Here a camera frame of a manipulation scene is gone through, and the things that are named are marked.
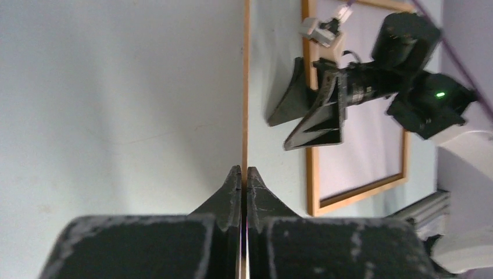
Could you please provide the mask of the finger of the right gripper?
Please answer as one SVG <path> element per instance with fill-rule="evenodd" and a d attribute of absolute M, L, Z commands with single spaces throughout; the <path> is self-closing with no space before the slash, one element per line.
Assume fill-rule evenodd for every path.
<path fill-rule="evenodd" d="M 315 102 L 317 92 L 306 84 L 304 58 L 294 60 L 290 83 L 267 123 L 274 127 L 304 117 Z"/>
<path fill-rule="evenodd" d="M 338 69 L 326 70 L 321 81 L 312 107 L 284 141 L 286 151 L 343 143 L 345 74 Z"/>

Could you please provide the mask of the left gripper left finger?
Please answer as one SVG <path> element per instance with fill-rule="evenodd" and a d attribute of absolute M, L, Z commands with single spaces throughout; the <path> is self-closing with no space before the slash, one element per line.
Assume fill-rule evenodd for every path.
<path fill-rule="evenodd" d="M 241 168 L 187 215 L 87 215 L 60 232 L 41 278 L 237 278 Z"/>

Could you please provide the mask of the light wooden picture frame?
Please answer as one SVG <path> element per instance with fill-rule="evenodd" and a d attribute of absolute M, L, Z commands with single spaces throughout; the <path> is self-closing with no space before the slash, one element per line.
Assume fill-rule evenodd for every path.
<path fill-rule="evenodd" d="M 393 12 L 412 12 L 414 6 L 399 1 L 356 1 L 361 5 L 378 7 L 380 9 L 392 10 Z M 315 17 L 317 13 L 317 1 L 301 1 L 301 18 Z M 302 44 L 304 70 L 306 84 L 310 89 L 317 90 L 316 69 L 312 62 L 319 58 L 319 47 L 308 39 L 303 39 Z M 410 132 L 401 129 L 400 173 L 387 177 L 380 181 L 374 181 L 350 192 L 341 193 L 333 197 L 321 199 L 320 197 L 320 152 L 319 148 L 307 148 L 306 150 L 306 204 L 307 213 L 313 217 L 319 217 L 328 212 L 349 206 L 356 202 L 370 199 L 385 193 L 399 185 L 408 182 L 409 158 L 410 158 Z"/>

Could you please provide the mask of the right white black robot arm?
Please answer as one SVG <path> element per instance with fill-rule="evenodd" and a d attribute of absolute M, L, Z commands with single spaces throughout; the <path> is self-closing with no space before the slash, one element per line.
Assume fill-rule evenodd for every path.
<path fill-rule="evenodd" d="M 308 17 L 301 34 L 320 45 L 318 60 L 310 62 L 316 71 L 316 89 L 305 84 L 305 60 L 296 60 L 295 71 L 285 96 L 296 95 L 287 109 L 278 105 L 269 124 L 293 119 L 299 124 L 284 142 L 287 151 L 343 142 L 346 110 L 381 98 L 392 98 L 386 115 L 403 130 L 424 140 L 437 140 L 449 128 L 466 125 L 469 106 L 479 100 L 477 91 L 441 73 L 430 73 L 425 65 L 441 40 L 441 30 L 426 17 L 412 12 L 387 15 L 380 27 L 370 62 L 359 59 L 338 67 L 342 19 L 321 22 Z M 484 273 L 492 277 L 492 166 L 474 164 L 448 148 L 451 160 L 449 181 L 440 187 L 452 195 L 452 221 L 457 244 L 451 237 L 432 251 L 435 261 L 451 273 Z"/>

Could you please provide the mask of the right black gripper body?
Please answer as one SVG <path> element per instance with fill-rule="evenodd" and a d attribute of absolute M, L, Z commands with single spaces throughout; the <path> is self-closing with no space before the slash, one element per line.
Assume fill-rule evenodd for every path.
<path fill-rule="evenodd" d="M 441 30 L 424 17 L 392 13 L 382 22 L 370 62 L 356 59 L 345 68 L 323 58 L 314 62 L 319 86 L 326 70 L 338 69 L 346 77 L 347 107 L 392 98 L 386 114 L 427 140 L 464 125 L 465 110 L 477 100 L 473 90 L 452 77 L 425 70 L 440 38 Z"/>

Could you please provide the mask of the photo print of window plant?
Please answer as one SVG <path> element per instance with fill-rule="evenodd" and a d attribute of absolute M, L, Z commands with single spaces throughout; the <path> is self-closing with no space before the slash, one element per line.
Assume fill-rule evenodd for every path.
<path fill-rule="evenodd" d="M 370 62 L 377 34 L 390 10 L 358 3 L 352 10 L 341 27 L 346 33 L 345 49 L 359 55 L 362 62 Z M 343 142 L 317 149 L 320 200 L 367 185 L 405 182 L 402 163 L 408 138 L 385 114 L 390 102 L 382 98 L 348 107 Z"/>

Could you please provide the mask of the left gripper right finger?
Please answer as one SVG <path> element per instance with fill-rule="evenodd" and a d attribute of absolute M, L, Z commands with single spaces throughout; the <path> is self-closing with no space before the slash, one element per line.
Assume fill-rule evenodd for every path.
<path fill-rule="evenodd" d="M 303 218 L 247 174 L 251 278 L 436 278 L 413 227 L 390 218 Z"/>

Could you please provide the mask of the brown cardboard backing board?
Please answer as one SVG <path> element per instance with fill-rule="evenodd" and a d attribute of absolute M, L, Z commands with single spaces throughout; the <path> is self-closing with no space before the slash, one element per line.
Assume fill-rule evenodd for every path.
<path fill-rule="evenodd" d="M 250 8 L 251 1 L 244 0 L 243 47 L 242 47 L 242 184 L 247 184 L 248 172 L 248 128 L 249 128 L 249 56 L 250 56 Z"/>

